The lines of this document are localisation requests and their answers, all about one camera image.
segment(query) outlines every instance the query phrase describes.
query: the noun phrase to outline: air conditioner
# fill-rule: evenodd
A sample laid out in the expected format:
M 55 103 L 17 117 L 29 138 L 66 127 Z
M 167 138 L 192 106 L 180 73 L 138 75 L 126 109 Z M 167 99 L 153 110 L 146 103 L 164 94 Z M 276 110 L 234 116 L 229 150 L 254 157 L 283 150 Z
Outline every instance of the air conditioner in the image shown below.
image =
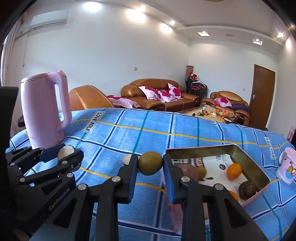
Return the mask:
M 66 24 L 70 14 L 70 9 L 46 12 L 37 16 L 34 16 L 31 22 L 30 30 L 36 30 L 39 28 Z

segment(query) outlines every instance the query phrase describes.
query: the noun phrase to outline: brown wooden door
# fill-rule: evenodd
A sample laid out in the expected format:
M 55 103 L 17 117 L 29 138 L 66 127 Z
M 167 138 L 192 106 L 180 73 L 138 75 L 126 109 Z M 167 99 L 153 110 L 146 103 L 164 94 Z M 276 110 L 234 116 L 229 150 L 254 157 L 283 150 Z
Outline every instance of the brown wooden door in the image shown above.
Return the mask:
M 250 127 L 262 130 L 266 127 L 274 96 L 275 76 L 274 71 L 255 65 L 250 101 Z

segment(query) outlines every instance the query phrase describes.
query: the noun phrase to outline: table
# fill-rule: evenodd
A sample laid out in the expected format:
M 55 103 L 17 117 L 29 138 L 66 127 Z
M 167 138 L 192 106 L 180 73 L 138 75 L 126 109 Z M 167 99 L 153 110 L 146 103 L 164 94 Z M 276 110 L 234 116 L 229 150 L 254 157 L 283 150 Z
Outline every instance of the table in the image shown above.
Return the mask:
M 216 112 L 216 109 L 214 107 L 205 105 L 206 110 L 207 111 L 213 111 Z M 192 115 L 193 113 L 195 113 L 195 117 L 198 118 L 202 118 L 202 119 L 206 119 L 206 120 L 210 120 L 210 121 L 217 121 L 217 122 L 221 122 L 221 123 L 229 123 L 228 121 L 226 121 L 225 119 L 222 119 L 220 116 L 216 116 L 216 117 L 212 117 L 211 115 L 197 115 L 199 112 L 202 111 L 202 106 L 198 106 L 198 107 L 194 107 L 191 109 L 187 109 L 187 110 L 182 110 L 179 111 L 178 113 L 182 113 L 182 114 L 186 114 L 186 115 Z
M 92 133 L 87 133 L 83 137 L 85 133 L 82 131 L 83 127 L 97 111 L 105 113 Z M 252 216 L 269 240 L 278 240 L 280 230 L 283 235 L 296 216 L 296 183 L 287 185 L 275 176 L 280 154 L 286 147 L 293 146 L 279 134 L 245 126 L 213 125 L 207 121 L 200 121 L 200 131 L 194 131 L 190 127 L 197 127 L 197 120 L 184 114 L 139 109 L 97 108 L 73 111 L 72 122 L 64 128 L 63 143 L 77 146 L 77 150 L 84 152 L 82 166 L 73 174 L 79 184 L 85 183 L 89 186 L 103 183 L 107 178 L 116 176 L 123 165 L 122 157 L 128 153 L 135 152 L 138 155 L 146 151 L 165 153 L 167 148 L 237 143 L 272 180 L 264 192 L 266 201 L 261 195 L 245 206 L 246 212 Z M 270 147 L 265 137 L 273 140 L 271 146 L 276 159 L 271 159 Z M 6 152 L 29 146 L 30 140 L 26 132 L 21 131 L 9 144 Z M 41 162 L 30 170 L 28 175 L 55 165 L 55 159 L 47 163 Z M 132 202 L 129 205 L 118 206 L 120 241 L 150 241 L 155 235 L 159 241 L 180 241 L 171 230 L 169 209 L 164 197 L 165 190 L 160 185 L 160 171 L 152 176 L 138 174 L 136 181 Z M 275 207 L 274 210 L 268 208 L 267 202 Z M 93 225 L 95 225 L 96 211 L 95 205 Z M 161 220 L 159 225 L 155 225 L 157 219 Z M 93 229 L 90 239 L 94 239 Z

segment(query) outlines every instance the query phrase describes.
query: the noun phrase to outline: pink floral pillow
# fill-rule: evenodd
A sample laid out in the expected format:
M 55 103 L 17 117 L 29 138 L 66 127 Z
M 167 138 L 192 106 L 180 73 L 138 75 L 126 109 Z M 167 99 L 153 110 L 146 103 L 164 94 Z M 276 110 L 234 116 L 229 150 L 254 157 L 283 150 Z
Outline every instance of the pink floral pillow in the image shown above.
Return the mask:
M 115 97 L 114 95 L 107 96 L 113 105 L 121 105 L 125 108 L 137 108 L 139 104 L 133 100 L 124 97 Z
M 157 92 L 161 96 L 160 101 L 162 103 L 164 103 L 164 102 L 173 102 L 173 101 L 176 101 L 177 100 L 174 96 L 172 96 L 170 93 L 168 93 L 166 91 L 157 91 Z
M 215 99 L 216 105 L 220 105 L 222 107 L 232 106 L 230 101 L 225 97 Z
M 168 92 L 174 96 L 176 99 L 182 99 L 181 98 L 181 91 L 176 88 L 175 86 L 171 85 L 170 83 L 168 83 Z
M 148 100 L 161 100 L 161 96 L 157 90 L 148 86 L 139 86 L 140 90 L 144 92 Z

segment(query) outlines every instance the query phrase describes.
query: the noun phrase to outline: purple cloth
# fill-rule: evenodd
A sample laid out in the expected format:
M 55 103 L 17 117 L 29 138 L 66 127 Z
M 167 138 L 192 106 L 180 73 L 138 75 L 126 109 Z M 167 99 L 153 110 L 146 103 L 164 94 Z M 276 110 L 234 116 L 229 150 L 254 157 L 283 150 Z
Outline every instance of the purple cloth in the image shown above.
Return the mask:
M 228 108 L 236 111 L 236 110 L 245 110 L 246 112 L 249 113 L 249 107 L 246 106 L 245 104 L 240 104 L 240 103 L 234 103 L 232 106 L 229 106 Z

